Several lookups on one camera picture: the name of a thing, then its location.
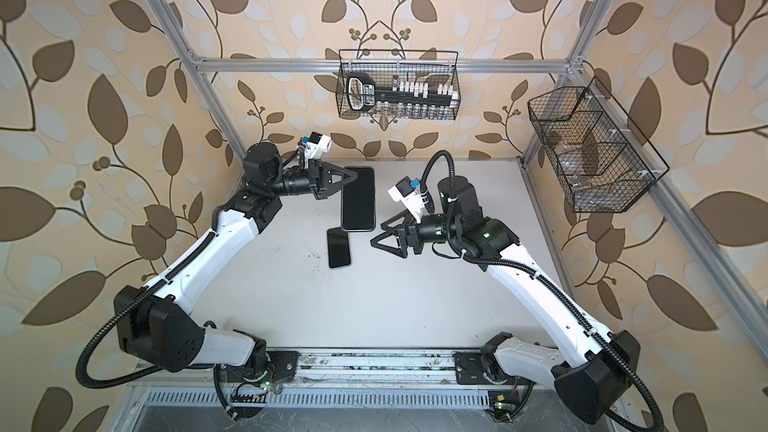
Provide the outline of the black phone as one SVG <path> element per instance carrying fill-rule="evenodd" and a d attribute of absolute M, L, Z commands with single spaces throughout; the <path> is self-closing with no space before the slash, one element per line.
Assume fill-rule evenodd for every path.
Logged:
<path fill-rule="evenodd" d="M 372 231 L 376 225 L 376 184 L 372 167 L 351 167 L 357 178 L 345 185 L 341 198 L 341 226 L 348 232 Z"/>

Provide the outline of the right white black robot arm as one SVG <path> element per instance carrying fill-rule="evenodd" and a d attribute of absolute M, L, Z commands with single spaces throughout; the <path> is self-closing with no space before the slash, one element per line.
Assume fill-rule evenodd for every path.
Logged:
<path fill-rule="evenodd" d="M 481 367 L 489 381 L 520 377 L 544 386 L 587 424 L 607 417 L 628 431 L 664 430 L 661 409 L 637 373 L 637 339 L 628 331 L 611 331 L 587 313 L 552 281 L 505 223 L 485 215 L 474 186 L 457 174 L 449 152 L 435 153 L 420 177 L 405 176 L 388 193 L 404 209 L 382 223 L 372 247 L 405 258 L 421 253 L 427 244 L 448 244 L 455 258 L 479 267 L 511 291 L 554 341 L 548 348 L 511 333 L 497 334 L 481 349 Z M 650 424 L 635 424 L 613 411 L 629 388 L 640 393 Z"/>

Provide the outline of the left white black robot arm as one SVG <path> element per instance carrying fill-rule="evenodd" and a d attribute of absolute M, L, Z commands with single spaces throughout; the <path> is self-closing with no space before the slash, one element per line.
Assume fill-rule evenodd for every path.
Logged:
<path fill-rule="evenodd" d="M 85 345 L 75 366 L 77 382 L 88 389 L 124 385 L 160 372 L 197 366 L 212 370 L 214 390 L 225 413 L 246 418 L 222 387 L 224 368 L 233 368 L 244 383 L 257 387 L 273 381 L 277 371 L 265 340 L 243 331 L 227 331 L 213 323 L 201 326 L 191 314 L 206 288 L 239 251 L 264 232 L 282 207 L 284 196 L 310 194 L 326 199 L 354 182 L 356 172 L 321 160 L 326 145 L 299 143 L 291 166 L 271 143 L 252 146 L 243 161 L 241 189 L 212 214 L 208 231 L 180 258 L 142 287 L 124 287 L 115 297 L 115 314 Z M 147 362 L 147 367 L 110 379 L 88 372 L 94 352 L 115 331 L 122 351 Z"/>

